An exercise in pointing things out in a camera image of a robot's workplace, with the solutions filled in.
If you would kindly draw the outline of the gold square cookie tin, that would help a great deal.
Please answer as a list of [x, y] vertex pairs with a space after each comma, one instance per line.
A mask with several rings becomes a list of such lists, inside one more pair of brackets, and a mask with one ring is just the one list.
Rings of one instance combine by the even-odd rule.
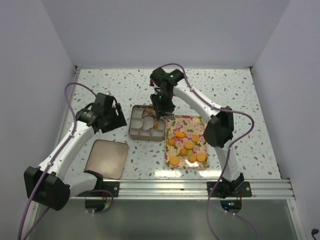
[[[165, 138], [165, 121], [156, 118], [146, 117], [146, 105], [134, 105], [131, 110], [128, 135], [131, 140], [162, 142]], [[154, 129], [154, 122], [157, 121], [158, 129]]]

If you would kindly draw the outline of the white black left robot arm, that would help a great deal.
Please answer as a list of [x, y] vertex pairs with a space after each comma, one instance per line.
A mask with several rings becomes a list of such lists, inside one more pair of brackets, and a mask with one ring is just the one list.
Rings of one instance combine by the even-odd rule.
[[24, 174], [29, 201], [55, 211], [61, 210], [69, 198], [89, 192], [103, 193], [103, 176], [84, 170], [73, 181], [65, 180], [67, 171], [83, 146], [97, 133], [107, 133], [127, 125], [121, 104], [112, 95], [98, 93], [95, 101], [73, 112], [73, 123], [62, 141], [37, 167], [29, 166]]

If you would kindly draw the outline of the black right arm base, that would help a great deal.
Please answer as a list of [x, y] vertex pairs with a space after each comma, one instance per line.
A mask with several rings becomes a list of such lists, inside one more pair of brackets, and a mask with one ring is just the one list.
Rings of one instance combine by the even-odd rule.
[[236, 189], [231, 188], [226, 183], [222, 181], [208, 181], [206, 183], [207, 193], [213, 198], [237, 198], [237, 197], [245, 197], [250, 198], [253, 196], [251, 185], [248, 181], [244, 181], [239, 187]]

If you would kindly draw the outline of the floral rectangular tray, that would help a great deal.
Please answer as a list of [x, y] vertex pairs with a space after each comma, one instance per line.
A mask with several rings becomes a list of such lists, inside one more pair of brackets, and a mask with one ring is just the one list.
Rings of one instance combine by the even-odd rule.
[[165, 166], [176, 169], [208, 168], [208, 144], [204, 138], [206, 126], [200, 116], [176, 115], [174, 120], [166, 120]]

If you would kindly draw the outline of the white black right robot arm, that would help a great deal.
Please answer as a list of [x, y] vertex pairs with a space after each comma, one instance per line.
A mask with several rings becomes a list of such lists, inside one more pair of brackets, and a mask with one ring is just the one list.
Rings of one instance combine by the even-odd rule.
[[225, 199], [234, 197], [244, 182], [230, 143], [233, 139], [234, 116], [229, 107], [221, 107], [207, 98], [191, 84], [184, 70], [175, 69], [166, 72], [162, 67], [152, 71], [150, 75], [154, 93], [150, 99], [155, 109], [157, 119], [174, 119], [176, 106], [173, 97], [187, 103], [204, 120], [206, 127], [203, 132], [204, 140], [214, 147], [222, 168], [221, 179], [212, 191]]

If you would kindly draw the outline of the metal serving tongs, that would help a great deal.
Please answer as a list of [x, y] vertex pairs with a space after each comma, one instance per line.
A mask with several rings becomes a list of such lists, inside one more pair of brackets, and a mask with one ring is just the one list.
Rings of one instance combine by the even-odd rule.
[[156, 110], [153, 105], [145, 106], [145, 111], [151, 117], [157, 120], [175, 120], [175, 115], [173, 112]]

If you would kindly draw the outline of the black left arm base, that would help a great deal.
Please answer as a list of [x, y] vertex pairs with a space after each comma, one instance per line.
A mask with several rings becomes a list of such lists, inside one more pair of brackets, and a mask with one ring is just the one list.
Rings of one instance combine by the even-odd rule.
[[104, 197], [110, 198], [113, 195], [114, 198], [119, 196], [120, 183], [118, 181], [104, 181], [103, 185], [98, 188], [98, 192], [86, 191], [82, 192], [77, 197]]

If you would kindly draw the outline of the round sandwich cookie top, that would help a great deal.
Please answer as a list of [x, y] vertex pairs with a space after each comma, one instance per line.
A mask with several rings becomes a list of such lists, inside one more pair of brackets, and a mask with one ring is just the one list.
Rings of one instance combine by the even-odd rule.
[[155, 116], [153, 115], [153, 114], [151, 114], [151, 113], [147, 113], [145, 116], [144, 116], [144, 118], [146, 118], [146, 117], [151, 117], [151, 118], [155, 118]]

